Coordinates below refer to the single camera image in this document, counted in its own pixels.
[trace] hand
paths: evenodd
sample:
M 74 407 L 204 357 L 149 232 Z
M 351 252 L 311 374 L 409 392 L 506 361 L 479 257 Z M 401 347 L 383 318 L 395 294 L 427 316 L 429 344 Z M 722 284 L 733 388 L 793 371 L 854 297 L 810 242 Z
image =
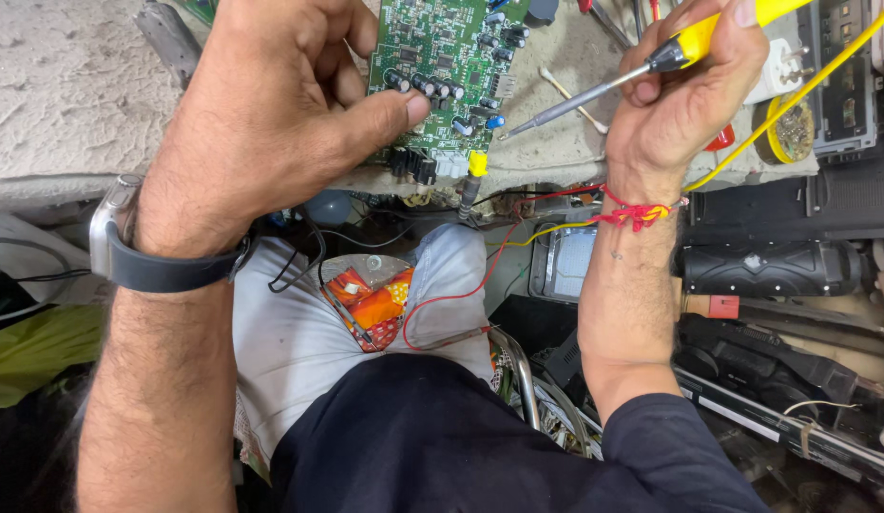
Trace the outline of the hand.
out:
M 217 253 L 422 121 L 416 91 L 365 97 L 378 20 L 362 0 L 221 0 L 197 72 L 148 172 L 135 243 Z
M 625 54 L 621 74 L 679 30 L 721 12 L 710 55 L 680 71 L 639 76 L 623 99 L 607 137 L 608 183 L 632 204 L 672 204 L 693 157 L 730 122 L 755 87 L 769 53 L 756 24 L 755 0 L 686 0 L 653 23 Z

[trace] white plug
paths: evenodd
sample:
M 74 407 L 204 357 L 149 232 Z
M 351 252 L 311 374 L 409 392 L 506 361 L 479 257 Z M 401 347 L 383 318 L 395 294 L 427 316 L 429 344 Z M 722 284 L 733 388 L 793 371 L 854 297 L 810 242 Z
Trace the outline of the white plug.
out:
M 810 51 L 807 47 L 790 51 L 790 45 L 784 39 L 776 39 L 769 43 L 769 57 L 762 65 L 762 77 L 756 87 L 749 92 L 743 101 L 744 105 L 752 105 L 762 100 L 789 93 L 803 85 L 803 77 L 812 75 L 815 69 L 802 68 L 800 57 Z

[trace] smartwatch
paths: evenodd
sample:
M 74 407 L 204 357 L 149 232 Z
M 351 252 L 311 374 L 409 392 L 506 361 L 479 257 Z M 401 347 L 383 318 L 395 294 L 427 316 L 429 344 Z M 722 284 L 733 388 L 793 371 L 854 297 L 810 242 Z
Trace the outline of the smartwatch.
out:
M 120 174 L 91 219 L 91 270 L 116 285 L 139 292 L 185 292 L 218 282 L 233 281 L 251 255 L 246 234 L 230 253 L 204 258 L 165 258 L 130 248 L 135 211 L 143 180 Z

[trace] white cloth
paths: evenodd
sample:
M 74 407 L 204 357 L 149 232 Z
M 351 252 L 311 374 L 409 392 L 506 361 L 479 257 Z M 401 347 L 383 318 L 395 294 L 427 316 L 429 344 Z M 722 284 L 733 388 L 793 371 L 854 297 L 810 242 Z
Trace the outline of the white cloth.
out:
M 305 276 L 279 294 L 268 282 L 280 272 L 292 248 L 280 239 L 261 240 L 250 262 L 236 277 L 233 347 L 238 388 L 249 425 L 270 466 L 280 438 L 306 408 L 351 368 L 389 352 L 415 353 L 403 333 L 381 352 L 364 353 L 340 316 Z M 416 251 L 407 311 L 426 299 L 471 292 L 486 272 L 482 235 L 470 228 L 445 225 L 423 238 Z M 294 259 L 283 280 L 298 276 L 305 258 Z M 417 310 L 407 323 L 407 339 L 416 347 L 467 330 L 488 326 L 484 291 L 460 299 L 436 301 Z M 433 351 L 464 365 L 480 379 L 493 376 L 486 335 Z

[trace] man's left hand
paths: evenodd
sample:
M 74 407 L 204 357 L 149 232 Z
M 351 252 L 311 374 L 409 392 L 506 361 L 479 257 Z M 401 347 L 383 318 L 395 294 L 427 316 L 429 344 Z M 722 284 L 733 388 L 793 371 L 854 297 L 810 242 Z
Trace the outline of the man's left hand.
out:
M 137 247 L 200 257 L 300 204 L 422 121 L 416 91 L 369 97 L 378 20 L 361 0 L 221 0 L 142 191 Z

